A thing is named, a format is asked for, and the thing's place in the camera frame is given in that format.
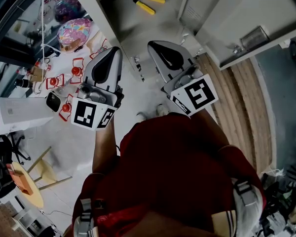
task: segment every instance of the shoe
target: shoe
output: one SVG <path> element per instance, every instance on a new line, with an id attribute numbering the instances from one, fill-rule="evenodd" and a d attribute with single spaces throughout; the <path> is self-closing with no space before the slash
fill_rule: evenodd
<path id="1" fill-rule="evenodd" d="M 136 121 L 137 121 L 137 123 L 143 122 L 143 121 L 145 121 L 147 119 L 148 119 L 147 116 L 143 112 L 138 112 L 136 114 Z"/>
<path id="2" fill-rule="evenodd" d="M 162 117 L 170 113 L 169 108 L 164 104 L 158 105 L 156 112 L 158 117 Z"/>

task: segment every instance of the open cabinet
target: open cabinet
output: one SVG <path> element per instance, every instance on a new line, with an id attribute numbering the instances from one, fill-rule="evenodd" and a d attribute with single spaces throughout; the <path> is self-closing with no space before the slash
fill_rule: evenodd
<path id="1" fill-rule="evenodd" d="M 150 40 L 207 52 L 222 70 L 296 36 L 296 0 L 141 0 L 155 15 L 131 0 L 79 1 L 138 78 L 157 73 Z"/>

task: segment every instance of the red and white package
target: red and white package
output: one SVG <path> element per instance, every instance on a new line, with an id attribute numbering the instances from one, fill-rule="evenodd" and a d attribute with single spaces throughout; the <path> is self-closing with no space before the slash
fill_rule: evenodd
<path id="1" fill-rule="evenodd" d="M 65 84 L 65 75 L 61 74 L 57 77 L 46 78 L 46 89 L 54 89 L 62 87 Z"/>
<path id="2" fill-rule="evenodd" d="M 71 84 L 82 83 L 83 60 L 83 58 L 73 59 L 73 68 L 71 69 L 73 77 L 70 79 Z"/>
<path id="3" fill-rule="evenodd" d="M 72 111 L 73 96 L 69 94 L 67 96 L 66 103 L 62 106 L 59 116 L 63 119 L 64 122 L 67 122 Z"/>

